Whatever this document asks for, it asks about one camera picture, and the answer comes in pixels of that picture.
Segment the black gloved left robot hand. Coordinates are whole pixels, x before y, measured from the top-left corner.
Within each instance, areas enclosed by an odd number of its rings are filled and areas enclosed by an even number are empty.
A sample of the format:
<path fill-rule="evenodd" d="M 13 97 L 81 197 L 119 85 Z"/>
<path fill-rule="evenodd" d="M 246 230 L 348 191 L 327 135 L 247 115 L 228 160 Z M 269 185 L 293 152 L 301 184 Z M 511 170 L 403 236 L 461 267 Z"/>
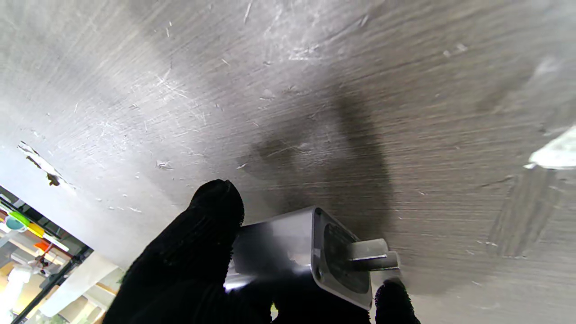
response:
<path fill-rule="evenodd" d="M 348 245 L 356 237 L 321 208 L 243 226 L 229 180 L 199 187 L 124 275 L 105 324 L 417 324 L 397 278 L 372 290 Z"/>

